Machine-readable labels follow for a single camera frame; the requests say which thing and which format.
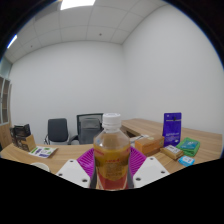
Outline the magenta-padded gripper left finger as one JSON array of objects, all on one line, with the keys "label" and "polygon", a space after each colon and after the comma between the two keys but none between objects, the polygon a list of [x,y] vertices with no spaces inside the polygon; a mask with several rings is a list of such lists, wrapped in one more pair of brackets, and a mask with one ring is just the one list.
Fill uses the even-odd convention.
[{"label": "magenta-padded gripper left finger", "polygon": [[69,159],[56,175],[83,188],[95,189],[97,174],[94,150],[89,149],[78,159]]}]

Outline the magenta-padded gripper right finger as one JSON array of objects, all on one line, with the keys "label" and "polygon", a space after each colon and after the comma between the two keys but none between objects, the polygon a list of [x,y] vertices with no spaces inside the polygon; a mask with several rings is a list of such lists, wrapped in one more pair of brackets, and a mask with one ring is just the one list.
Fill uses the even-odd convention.
[{"label": "magenta-padded gripper right finger", "polygon": [[169,175],[166,168],[154,157],[146,157],[131,148],[127,175],[129,188],[140,188]]}]

